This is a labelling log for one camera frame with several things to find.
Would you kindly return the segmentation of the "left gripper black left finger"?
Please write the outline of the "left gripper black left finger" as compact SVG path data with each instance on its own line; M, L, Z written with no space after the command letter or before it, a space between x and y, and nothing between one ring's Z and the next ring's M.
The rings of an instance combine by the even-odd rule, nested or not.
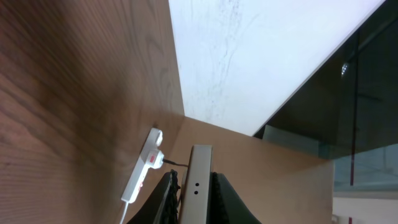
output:
M127 224L177 224L178 185L177 172L166 172L141 209Z

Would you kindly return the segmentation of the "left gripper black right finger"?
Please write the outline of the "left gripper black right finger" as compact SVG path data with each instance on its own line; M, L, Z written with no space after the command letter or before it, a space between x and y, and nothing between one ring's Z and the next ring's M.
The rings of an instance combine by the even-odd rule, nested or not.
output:
M224 174L212 172L208 204L209 224L261 224L241 200Z

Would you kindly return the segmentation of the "white power strip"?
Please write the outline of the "white power strip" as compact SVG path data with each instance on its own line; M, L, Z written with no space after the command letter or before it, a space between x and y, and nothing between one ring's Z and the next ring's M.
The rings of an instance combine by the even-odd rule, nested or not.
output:
M162 140L163 132L157 128L152 128L121 196L122 201L126 203L135 202L148 170L162 167L164 154L159 149Z

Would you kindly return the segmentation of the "dark glass partition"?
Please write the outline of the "dark glass partition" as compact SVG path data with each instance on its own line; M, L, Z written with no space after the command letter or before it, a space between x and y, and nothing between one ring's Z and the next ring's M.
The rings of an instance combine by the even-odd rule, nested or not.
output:
M397 0L384 1L256 133L335 163L343 190L397 190Z

